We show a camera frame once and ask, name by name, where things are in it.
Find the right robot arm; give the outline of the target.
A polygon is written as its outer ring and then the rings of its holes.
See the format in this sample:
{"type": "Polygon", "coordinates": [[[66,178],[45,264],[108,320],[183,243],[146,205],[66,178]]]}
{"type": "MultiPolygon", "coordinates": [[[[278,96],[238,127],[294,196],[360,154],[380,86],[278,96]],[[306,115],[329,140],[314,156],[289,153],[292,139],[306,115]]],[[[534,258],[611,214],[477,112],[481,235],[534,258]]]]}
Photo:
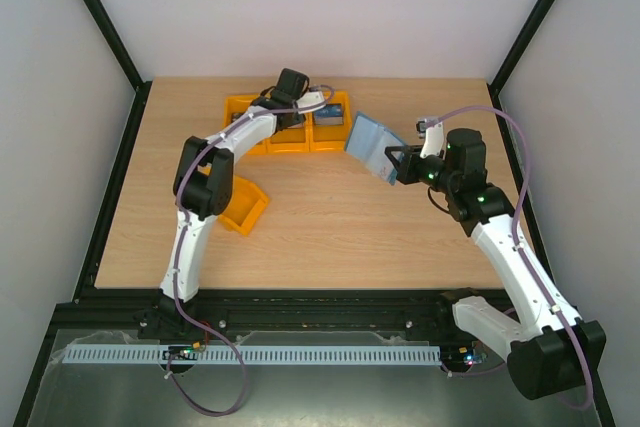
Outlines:
{"type": "Polygon", "coordinates": [[[422,145],[389,146],[384,153],[404,185],[418,182],[444,195],[449,215],[489,260],[516,315],[492,307],[483,297],[456,292],[436,314],[445,337],[473,335],[506,364],[517,390],[535,400],[584,387],[594,388],[606,335],[586,322],[559,292],[529,246],[519,216],[502,189],[487,179],[486,145],[480,132],[427,128],[422,145]]]}

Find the teal leather card holder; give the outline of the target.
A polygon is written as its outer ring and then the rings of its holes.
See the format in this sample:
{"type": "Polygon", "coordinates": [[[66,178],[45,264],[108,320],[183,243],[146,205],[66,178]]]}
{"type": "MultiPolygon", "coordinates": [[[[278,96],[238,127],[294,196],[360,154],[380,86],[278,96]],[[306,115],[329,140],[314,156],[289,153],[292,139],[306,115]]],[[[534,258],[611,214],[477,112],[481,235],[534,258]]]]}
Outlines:
{"type": "Polygon", "coordinates": [[[358,111],[344,151],[360,161],[373,176],[394,185],[397,168],[385,154],[385,149],[405,145],[406,143],[387,126],[358,111]]]}

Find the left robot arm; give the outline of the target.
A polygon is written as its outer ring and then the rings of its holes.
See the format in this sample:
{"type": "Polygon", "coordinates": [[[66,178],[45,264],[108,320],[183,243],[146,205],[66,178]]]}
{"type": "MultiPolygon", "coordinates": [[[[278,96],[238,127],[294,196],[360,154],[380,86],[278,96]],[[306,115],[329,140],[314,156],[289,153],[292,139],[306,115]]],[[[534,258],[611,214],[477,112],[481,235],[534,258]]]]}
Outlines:
{"type": "Polygon", "coordinates": [[[302,120],[326,104],[323,89],[292,69],[252,99],[246,110],[221,131],[190,137],[183,146],[174,180],[177,228],[162,294],[191,301],[214,222],[229,206],[236,163],[260,142],[302,120]]]}

